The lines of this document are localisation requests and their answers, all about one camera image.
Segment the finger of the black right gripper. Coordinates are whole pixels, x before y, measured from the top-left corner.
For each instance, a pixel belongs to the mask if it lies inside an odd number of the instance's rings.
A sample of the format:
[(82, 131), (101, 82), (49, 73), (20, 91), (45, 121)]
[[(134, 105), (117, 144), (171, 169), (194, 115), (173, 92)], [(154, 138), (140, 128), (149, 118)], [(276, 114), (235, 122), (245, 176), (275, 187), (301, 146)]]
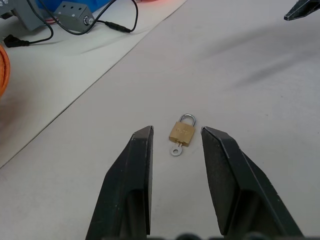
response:
[(298, 0), (295, 5), (284, 15), (285, 21), (304, 18), (320, 9), (320, 0)]

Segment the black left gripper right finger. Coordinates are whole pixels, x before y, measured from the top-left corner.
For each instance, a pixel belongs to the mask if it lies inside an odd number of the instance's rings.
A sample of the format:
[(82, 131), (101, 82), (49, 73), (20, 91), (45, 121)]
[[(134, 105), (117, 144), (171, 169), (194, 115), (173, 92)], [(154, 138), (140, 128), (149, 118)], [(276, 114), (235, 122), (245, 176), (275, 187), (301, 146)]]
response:
[(220, 234), (301, 237), (303, 233), (266, 174), (228, 133), (201, 129), (209, 191)]

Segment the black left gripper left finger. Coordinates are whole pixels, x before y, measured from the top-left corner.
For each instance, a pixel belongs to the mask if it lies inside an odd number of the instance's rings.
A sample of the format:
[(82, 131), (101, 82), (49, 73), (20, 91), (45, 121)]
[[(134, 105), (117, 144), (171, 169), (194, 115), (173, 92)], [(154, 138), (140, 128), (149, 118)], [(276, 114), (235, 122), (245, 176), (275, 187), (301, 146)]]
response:
[(134, 132), (107, 171), (87, 240), (145, 240), (151, 231), (154, 128)]

